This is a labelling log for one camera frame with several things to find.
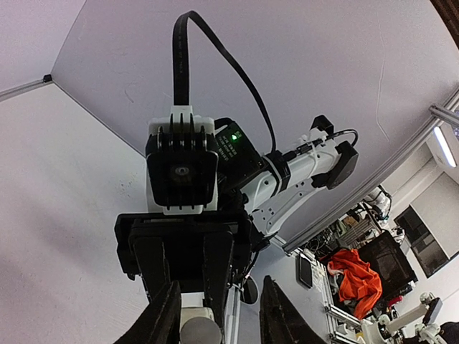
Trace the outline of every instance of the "electronic device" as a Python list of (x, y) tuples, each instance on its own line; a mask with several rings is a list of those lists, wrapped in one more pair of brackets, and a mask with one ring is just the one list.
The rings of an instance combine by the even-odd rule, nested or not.
[(296, 278), (299, 283), (301, 283), (306, 288), (310, 289), (313, 287), (313, 268), (311, 265), (311, 261), (303, 256), (303, 254), (299, 254), (296, 257), (296, 264), (297, 264), (297, 275)]
[[(272, 141), (268, 154), (258, 153), (235, 121), (194, 112), (189, 102), (188, 19), (252, 93)], [(115, 225), (121, 267), (130, 279), (141, 277), (150, 305), (117, 343), (132, 343), (133, 338), (144, 343), (138, 339), (148, 338), (145, 343), (177, 344), (185, 314), (187, 319), (205, 315), (221, 332), (220, 341), (236, 343), (241, 291), (260, 251), (314, 194), (349, 177), (359, 155), (354, 148), (358, 135), (355, 130), (335, 132), (320, 115), (282, 153), (256, 87), (198, 13), (177, 19), (172, 50), (174, 104), (169, 115), (148, 126), (148, 213), (120, 214)], [(335, 142), (349, 133), (355, 137), (352, 143)], [(307, 275), (302, 280), (312, 285)], [(190, 292), (201, 292), (202, 302), (181, 310), (181, 298)]]

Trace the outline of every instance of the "black cable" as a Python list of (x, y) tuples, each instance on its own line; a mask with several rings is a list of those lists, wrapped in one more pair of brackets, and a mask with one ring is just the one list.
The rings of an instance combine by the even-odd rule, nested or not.
[(381, 190), (381, 191), (376, 195), (376, 197), (374, 197), (371, 201), (365, 201), (365, 202), (371, 203), (371, 202), (376, 201), (376, 200), (378, 199), (379, 195), (382, 194), (382, 193), (383, 193), (383, 190)]
[(252, 270), (252, 268), (255, 266), (255, 263), (257, 262), (259, 255), (260, 255), (260, 251), (256, 251), (255, 256), (253, 256), (252, 261), (250, 262), (249, 266), (245, 270), (246, 271), (245, 275), (247, 275)]
[(390, 203), (389, 203), (389, 208), (387, 209), (387, 215), (385, 216), (386, 219), (389, 218), (389, 215), (390, 215), (390, 211), (392, 210), (392, 197), (388, 197), (389, 200), (390, 200)]
[(244, 72), (240, 64), (226, 50), (209, 25), (207, 25), (203, 18), (195, 11), (182, 14), (174, 25), (174, 33), (172, 35), (174, 104), (189, 105), (188, 19), (191, 19), (202, 30), (202, 32), (204, 32), (214, 47), (217, 48), (219, 53), (222, 54), (228, 63), (235, 69), (236, 73), (241, 77), (242, 81), (247, 85), (262, 113), (263, 118), (265, 119), (266, 126), (268, 127), (271, 135), (271, 153), (274, 152), (276, 150), (274, 129), (260, 93), (258, 93), (257, 88), (253, 85), (252, 80), (250, 80), (248, 75)]
[(337, 131), (336, 133), (333, 133), (333, 134), (327, 136), (327, 140), (331, 140), (331, 139), (337, 138), (337, 137), (342, 136), (342, 135), (347, 135), (347, 134), (354, 134), (355, 139), (351, 143), (352, 147), (354, 147), (356, 145), (357, 141), (359, 140), (359, 133), (355, 129), (345, 129), (345, 130)]

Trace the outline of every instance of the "fluorescent light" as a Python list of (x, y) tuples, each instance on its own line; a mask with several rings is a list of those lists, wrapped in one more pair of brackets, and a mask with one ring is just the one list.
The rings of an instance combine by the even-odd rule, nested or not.
[(456, 167), (456, 162), (454, 161), (453, 153), (450, 150), (450, 146), (446, 142), (445, 136), (443, 135), (442, 130), (440, 127), (435, 127), (433, 130), (435, 136), (437, 137), (438, 143), (445, 154), (446, 160), (451, 167)]

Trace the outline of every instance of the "window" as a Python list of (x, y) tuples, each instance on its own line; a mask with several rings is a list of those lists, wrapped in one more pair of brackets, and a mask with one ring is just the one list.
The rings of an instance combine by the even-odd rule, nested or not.
[(395, 223), (404, 229), (412, 251), (427, 277), (432, 276), (449, 262), (432, 233), (411, 206), (395, 219)]

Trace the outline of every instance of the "robotic arm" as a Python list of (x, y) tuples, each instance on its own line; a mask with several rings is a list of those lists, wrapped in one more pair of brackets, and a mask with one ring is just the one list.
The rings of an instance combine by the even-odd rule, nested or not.
[(389, 339), (399, 330), (422, 317), (422, 322), (416, 324), (415, 332), (419, 341), (428, 344), (446, 344), (441, 337), (441, 328), (435, 324), (435, 319), (443, 303), (440, 298), (432, 293), (423, 293), (420, 304), (400, 317), (390, 320), (387, 315), (382, 315), (376, 322), (361, 321), (365, 342), (368, 344), (387, 344)]
[[(188, 19), (206, 34), (254, 96), (273, 141), (269, 154), (261, 156), (235, 121), (194, 113), (189, 104)], [(223, 342), (236, 343), (240, 292), (256, 260), (252, 254), (257, 255), (312, 195), (349, 177), (358, 158), (357, 132), (335, 132), (321, 115), (290, 150), (278, 151), (258, 91), (196, 12), (183, 14), (174, 26), (173, 64), (170, 116), (154, 119), (148, 127), (148, 213), (118, 216), (118, 257), (130, 279), (141, 276), (151, 303), (147, 310), (164, 310), (167, 302), (176, 308), (178, 295), (200, 292), (200, 305), (191, 314), (207, 314)], [(336, 137), (348, 133), (355, 135), (353, 143), (336, 144)], [(234, 307), (226, 307), (230, 300)], [(234, 314), (228, 315), (227, 308)], [(158, 335), (169, 341), (155, 343), (176, 344), (177, 321), (184, 314), (184, 310), (164, 314), (171, 330), (159, 329)], [(132, 329), (145, 330), (141, 318)]]

